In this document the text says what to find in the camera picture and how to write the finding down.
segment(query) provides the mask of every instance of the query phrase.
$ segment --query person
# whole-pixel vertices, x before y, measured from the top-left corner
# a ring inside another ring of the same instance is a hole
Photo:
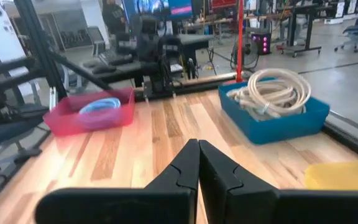
[[[110,34],[125,32],[124,10],[116,4],[116,0],[104,0],[102,10],[103,21]]]

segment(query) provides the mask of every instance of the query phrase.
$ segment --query coiled white rope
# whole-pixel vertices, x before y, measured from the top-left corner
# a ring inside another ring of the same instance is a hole
[[[260,82],[263,78],[274,79]],[[227,93],[257,121],[304,113],[310,95],[310,84],[302,76],[281,68],[259,70],[247,86]]]

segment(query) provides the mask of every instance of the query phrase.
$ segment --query blue plastic bin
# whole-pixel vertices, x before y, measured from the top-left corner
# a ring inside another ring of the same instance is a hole
[[[329,113],[329,105],[311,97],[306,103],[306,112],[284,118],[256,121],[239,104],[227,97],[233,89],[247,86],[248,83],[221,85],[219,97],[222,109],[237,124],[240,130],[254,144],[277,142],[320,132]]]

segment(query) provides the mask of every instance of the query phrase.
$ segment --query wooden table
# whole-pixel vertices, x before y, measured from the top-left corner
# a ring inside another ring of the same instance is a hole
[[[144,187],[190,138],[205,139],[281,189],[304,188],[310,164],[354,161],[358,155],[323,133],[255,146],[221,110],[216,92],[136,104],[123,128],[51,136],[0,194],[0,223],[31,224],[38,200],[63,187]],[[198,223],[207,223],[199,194]]]

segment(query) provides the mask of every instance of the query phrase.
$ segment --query blue cable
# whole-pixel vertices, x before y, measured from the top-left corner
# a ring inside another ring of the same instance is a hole
[[[116,109],[121,106],[121,102],[118,100],[118,98],[105,98],[101,100],[96,100],[95,102],[92,102],[86,106],[84,106],[79,114],[85,114],[90,113],[94,111],[99,110],[105,110],[105,109]]]
[[[87,131],[109,128],[112,123],[119,122],[119,110],[121,102],[118,98],[105,98],[94,101],[83,107],[79,114],[79,120]],[[93,114],[93,112],[106,110],[105,113]]]

